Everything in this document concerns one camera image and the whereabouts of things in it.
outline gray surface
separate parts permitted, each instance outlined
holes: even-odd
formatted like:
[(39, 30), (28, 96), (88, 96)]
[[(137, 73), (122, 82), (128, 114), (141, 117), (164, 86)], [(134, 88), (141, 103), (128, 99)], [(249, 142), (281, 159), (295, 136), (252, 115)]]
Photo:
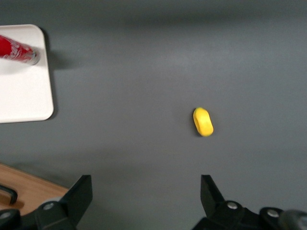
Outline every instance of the gray surface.
[(64, 186), (91, 174), (79, 229), (189, 230), (201, 174), (252, 211), (306, 211), (306, 13), (285, 0), (1, 0), (1, 25), (46, 32), (56, 109), (1, 124), (0, 161)]

